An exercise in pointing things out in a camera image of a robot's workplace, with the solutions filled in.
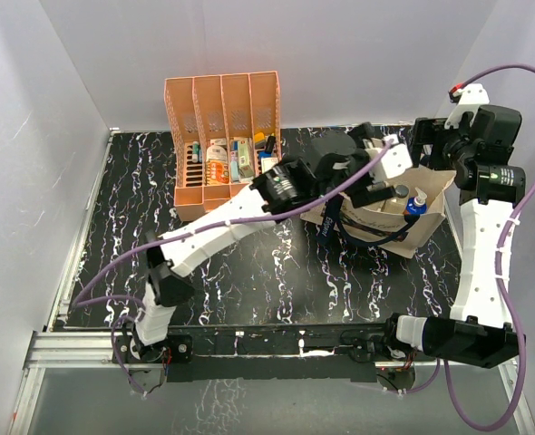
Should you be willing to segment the orange bottle blue cap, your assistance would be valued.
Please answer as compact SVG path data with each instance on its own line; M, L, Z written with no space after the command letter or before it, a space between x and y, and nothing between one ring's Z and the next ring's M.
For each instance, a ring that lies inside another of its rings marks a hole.
M409 198L404 210L405 215L421 216L427 211L427 194L416 188L416 195Z

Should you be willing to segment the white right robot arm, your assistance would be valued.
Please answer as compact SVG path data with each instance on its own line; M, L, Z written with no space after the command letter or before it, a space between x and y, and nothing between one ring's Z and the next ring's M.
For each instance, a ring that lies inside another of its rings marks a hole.
M501 232L525 196L526 175L510 165L522 117L484 104L463 109L457 122L419 118L413 126L412 161L433 170L452 169L460 190L462 268L450 314L393 314L381 345L395 360L412 350L427 356L492 368L519 353L515 323L499 284L509 283L509 261L495 258Z

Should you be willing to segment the small clear glass bottle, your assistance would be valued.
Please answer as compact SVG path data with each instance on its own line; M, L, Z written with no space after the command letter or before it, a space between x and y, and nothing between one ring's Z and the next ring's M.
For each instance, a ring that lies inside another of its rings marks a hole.
M409 198L409 188L406 185L396 185L394 187L395 195L391 199L392 213L402 214L406 209L408 198Z

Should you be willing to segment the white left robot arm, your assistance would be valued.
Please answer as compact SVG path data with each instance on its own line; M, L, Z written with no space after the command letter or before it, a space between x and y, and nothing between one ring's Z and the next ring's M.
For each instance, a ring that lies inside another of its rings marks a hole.
M300 156L285 156L262 170L234 197L185 227L149 242L145 295L129 348L146 362L170 349L167 335L179 305L194 293L188 276L241 239L331 200L347 196L356 207L390 198L387 181L412 165L398 137L372 137L360 124L347 133L328 132Z

